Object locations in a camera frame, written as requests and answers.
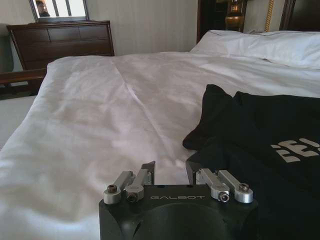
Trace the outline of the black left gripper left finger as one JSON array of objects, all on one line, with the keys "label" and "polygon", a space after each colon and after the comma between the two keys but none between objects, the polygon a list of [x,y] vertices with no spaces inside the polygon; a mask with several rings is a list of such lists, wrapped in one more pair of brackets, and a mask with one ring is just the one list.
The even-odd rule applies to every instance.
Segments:
[{"label": "black left gripper left finger", "polygon": [[122,196],[129,203],[137,203],[142,200],[144,187],[154,184],[155,164],[155,161],[142,164],[137,174],[129,170],[123,171],[103,192],[103,202],[106,205],[115,205],[120,203]]}]

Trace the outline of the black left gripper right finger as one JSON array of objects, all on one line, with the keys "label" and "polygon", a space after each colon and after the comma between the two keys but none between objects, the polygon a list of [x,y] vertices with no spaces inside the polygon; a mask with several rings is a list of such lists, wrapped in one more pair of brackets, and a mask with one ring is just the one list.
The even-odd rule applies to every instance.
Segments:
[{"label": "black left gripper right finger", "polygon": [[227,203],[231,196],[242,204],[250,204],[254,200],[254,192],[249,185],[237,180],[227,170],[213,172],[189,160],[185,167],[190,184],[208,186],[211,198],[221,203]]}]

